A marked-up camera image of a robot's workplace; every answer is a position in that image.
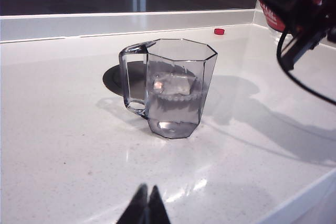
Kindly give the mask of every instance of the red bottle cap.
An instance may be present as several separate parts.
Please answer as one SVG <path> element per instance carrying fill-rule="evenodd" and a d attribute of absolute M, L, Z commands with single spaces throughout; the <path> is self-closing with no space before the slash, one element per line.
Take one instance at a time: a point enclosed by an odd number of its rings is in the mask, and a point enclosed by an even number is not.
<path fill-rule="evenodd" d="M 217 34 L 217 35 L 223 35 L 225 32 L 224 29 L 221 29 L 221 28 L 215 28 L 215 31 L 214 33 Z"/>

